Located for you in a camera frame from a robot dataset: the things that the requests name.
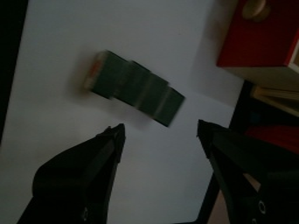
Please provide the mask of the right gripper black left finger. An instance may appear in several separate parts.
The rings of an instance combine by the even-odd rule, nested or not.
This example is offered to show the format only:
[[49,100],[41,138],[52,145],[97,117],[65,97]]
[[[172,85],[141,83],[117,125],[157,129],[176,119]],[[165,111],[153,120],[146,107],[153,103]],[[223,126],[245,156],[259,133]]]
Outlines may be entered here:
[[118,124],[42,164],[16,224],[106,224],[124,143],[125,125]]

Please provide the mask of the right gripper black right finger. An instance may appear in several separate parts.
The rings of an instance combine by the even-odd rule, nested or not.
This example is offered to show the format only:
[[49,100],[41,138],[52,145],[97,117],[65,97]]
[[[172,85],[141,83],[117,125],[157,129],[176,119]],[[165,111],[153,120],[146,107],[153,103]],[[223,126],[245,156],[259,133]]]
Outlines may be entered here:
[[299,156],[203,120],[197,137],[229,224],[299,224]]

